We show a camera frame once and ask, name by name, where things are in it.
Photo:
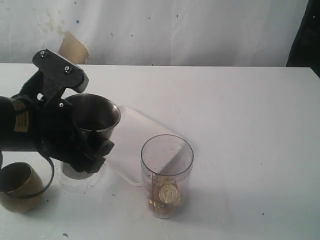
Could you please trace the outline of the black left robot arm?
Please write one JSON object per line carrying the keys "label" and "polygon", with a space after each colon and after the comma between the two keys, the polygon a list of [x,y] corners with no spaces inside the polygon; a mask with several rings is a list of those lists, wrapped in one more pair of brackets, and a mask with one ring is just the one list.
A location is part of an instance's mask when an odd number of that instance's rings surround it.
{"label": "black left robot arm", "polygon": [[38,70],[17,94],[2,96],[1,151],[38,152],[71,165],[77,172],[98,172],[114,143],[95,130],[82,133],[74,106],[62,99],[66,89],[82,93],[87,84],[83,72],[48,77]]}

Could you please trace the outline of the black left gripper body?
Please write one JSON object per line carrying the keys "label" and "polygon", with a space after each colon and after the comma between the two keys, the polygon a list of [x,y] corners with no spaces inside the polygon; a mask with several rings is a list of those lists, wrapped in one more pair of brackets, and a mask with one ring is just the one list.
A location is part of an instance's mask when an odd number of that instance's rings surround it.
{"label": "black left gripper body", "polygon": [[83,138],[75,123],[71,103],[62,99],[66,89],[83,92],[83,73],[36,72],[18,96],[31,102],[32,134],[40,152],[62,162],[83,158]]}

